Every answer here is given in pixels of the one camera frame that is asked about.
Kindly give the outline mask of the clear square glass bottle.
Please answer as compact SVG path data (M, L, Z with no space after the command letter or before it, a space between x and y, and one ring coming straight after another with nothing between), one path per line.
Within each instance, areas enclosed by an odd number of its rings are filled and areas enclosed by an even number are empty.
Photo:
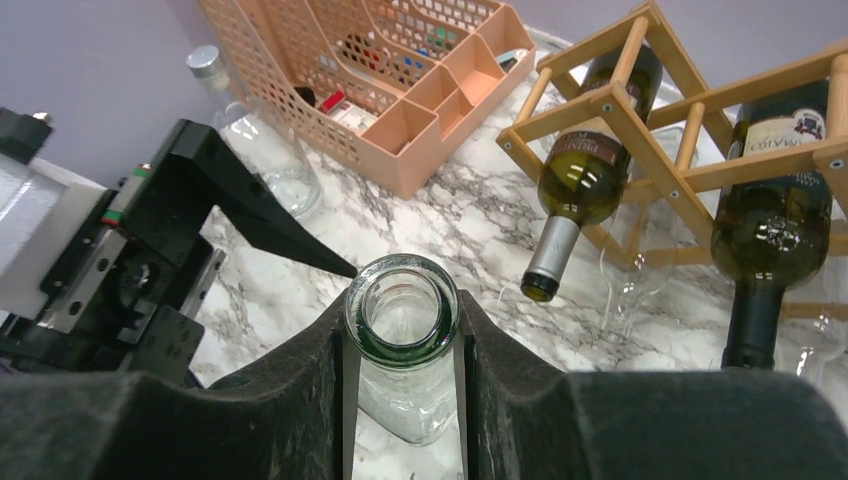
M599 332L608 342L624 343L643 304L667 284L686 228L664 197L621 202L605 226L599 267L608 296Z

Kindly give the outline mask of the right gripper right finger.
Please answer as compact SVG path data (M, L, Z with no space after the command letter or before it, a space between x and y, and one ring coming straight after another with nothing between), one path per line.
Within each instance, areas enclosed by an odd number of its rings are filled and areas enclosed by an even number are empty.
M847 436L807 382L763 371L566 373L462 291L468 479L843 479Z

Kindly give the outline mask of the wooden wine rack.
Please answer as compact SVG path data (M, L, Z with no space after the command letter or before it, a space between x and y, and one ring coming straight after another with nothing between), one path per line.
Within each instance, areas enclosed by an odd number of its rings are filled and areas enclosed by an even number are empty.
M531 143L581 122L602 119L621 137L645 171L630 183L627 203L666 199L696 238L690 247L654 249L657 265L707 265L711 217L700 200L704 191L736 183L819 170L840 206L847 203L847 45L838 42L803 59L718 88L709 87L659 6L648 1L616 23L574 44L539 31L531 37L553 46L536 64L537 77L513 123L498 145L530 179L542 169ZM659 56L679 97L640 123L624 102L623 82L640 46ZM831 82L827 134L812 144L787 147L747 158L697 166L701 134L721 151L732 139L728 107L773 94L798 83Z

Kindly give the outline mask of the orange plastic file organizer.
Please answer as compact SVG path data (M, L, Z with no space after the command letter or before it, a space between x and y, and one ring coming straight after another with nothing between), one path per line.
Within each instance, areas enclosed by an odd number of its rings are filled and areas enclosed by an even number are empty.
M531 73L496 1L204 1L252 96L311 146L412 197Z

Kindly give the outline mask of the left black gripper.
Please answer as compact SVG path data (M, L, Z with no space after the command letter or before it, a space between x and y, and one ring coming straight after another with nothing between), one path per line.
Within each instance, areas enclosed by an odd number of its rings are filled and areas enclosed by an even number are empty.
M122 229L81 227L36 284L32 318L1 314L1 372L146 371L187 388L196 322L226 258L199 231L219 208L254 248L352 278L210 126L179 120L122 213Z

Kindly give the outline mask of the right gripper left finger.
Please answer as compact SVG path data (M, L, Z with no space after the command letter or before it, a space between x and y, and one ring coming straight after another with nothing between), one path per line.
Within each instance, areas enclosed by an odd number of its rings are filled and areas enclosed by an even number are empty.
M348 479L344 302L204 390L146 373L1 380L5 479Z

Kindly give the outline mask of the green wine bottle back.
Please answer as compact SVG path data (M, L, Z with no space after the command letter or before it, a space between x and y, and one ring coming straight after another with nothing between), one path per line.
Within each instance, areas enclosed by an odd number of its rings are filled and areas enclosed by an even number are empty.
M743 104L729 159L824 139L829 86L817 80ZM823 176L813 170L722 188L711 256L735 284L724 368L773 369L784 294L823 265L832 204Z

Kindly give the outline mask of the round clear glass bottle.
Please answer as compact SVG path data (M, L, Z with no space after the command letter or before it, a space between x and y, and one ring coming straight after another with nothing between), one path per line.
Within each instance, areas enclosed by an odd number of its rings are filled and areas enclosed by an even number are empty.
M371 262L346 292L347 335L361 358L359 409L408 444L434 443L456 416L460 313L451 276L417 254Z

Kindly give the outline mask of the green wine bottle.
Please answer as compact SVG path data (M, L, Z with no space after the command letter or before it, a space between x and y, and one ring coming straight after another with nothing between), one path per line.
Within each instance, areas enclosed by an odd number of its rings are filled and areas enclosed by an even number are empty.
M606 86L620 54L618 48L595 58L579 94ZM643 44L625 85L630 105L643 122L662 75L660 59ZM617 209L631 161L631 154L600 117L561 130L537 182L537 196L548 218L521 280L526 297L536 302L555 297L581 228L600 224Z
M817 80L743 104L729 159L824 139L829 86ZM784 294L823 265L832 204L823 176L813 170L722 188L711 256L735 284L724 368L773 369Z

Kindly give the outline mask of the small clear bottle silver cap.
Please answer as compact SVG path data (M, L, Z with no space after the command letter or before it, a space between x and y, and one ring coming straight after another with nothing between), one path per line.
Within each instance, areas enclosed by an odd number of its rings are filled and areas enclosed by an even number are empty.
M231 150L295 219L312 215L322 188L295 132L249 92L218 47L195 48L186 65L214 102L212 126Z

